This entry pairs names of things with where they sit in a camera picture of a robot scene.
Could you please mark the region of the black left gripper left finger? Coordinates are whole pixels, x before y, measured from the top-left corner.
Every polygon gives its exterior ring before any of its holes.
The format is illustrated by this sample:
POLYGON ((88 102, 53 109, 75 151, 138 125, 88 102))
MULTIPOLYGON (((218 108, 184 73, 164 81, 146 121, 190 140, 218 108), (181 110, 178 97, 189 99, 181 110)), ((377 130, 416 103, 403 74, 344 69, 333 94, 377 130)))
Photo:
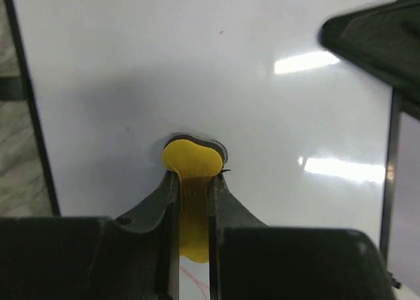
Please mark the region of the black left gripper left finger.
POLYGON ((178 299, 179 180, 116 219, 1 219, 2 299, 178 299))

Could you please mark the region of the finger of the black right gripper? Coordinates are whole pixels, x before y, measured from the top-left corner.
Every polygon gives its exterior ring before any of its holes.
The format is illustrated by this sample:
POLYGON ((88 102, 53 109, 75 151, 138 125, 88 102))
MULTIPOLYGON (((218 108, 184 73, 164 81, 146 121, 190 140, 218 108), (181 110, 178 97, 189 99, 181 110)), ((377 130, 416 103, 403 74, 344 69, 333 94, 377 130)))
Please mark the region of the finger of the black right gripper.
POLYGON ((399 0, 326 21, 320 44, 384 81, 419 114, 419 0, 399 0))

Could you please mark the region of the yellow whiteboard eraser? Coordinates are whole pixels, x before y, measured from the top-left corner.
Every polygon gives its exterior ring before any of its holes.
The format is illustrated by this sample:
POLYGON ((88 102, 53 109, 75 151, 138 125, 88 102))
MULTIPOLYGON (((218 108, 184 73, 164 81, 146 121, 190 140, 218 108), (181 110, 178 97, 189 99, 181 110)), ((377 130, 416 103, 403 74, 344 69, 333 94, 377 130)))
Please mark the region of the yellow whiteboard eraser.
POLYGON ((177 133, 165 144, 162 160, 180 183, 180 255, 195 263, 209 261, 209 189, 228 161, 218 141, 177 133))

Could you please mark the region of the black framed whiteboard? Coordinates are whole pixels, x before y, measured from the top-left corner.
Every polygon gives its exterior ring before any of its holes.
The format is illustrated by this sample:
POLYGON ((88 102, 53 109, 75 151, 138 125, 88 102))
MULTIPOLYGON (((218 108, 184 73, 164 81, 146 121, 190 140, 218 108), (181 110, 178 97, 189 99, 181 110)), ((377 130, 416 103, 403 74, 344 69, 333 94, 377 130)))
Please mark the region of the black framed whiteboard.
MULTIPOLYGON (((4 0, 21 75, 1 83, 30 106, 50 217, 118 218, 188 133, 227 149, 218 175, 264 224, 359 230, 386 268, 394 92, 319 32, 396 1, 4 0)), ((212 299, 209 261, 180 255, 178 185, 178 299, 212 299)))

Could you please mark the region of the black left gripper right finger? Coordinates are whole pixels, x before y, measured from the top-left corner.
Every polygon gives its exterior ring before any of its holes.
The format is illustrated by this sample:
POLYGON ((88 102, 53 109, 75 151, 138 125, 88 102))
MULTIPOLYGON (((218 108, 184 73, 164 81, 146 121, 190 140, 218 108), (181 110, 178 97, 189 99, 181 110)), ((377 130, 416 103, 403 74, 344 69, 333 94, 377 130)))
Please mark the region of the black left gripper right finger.
POLYGON ((229 191, 209 189, 212 299, 394 299, 381 254, 363 232, 268 226, 229 191))

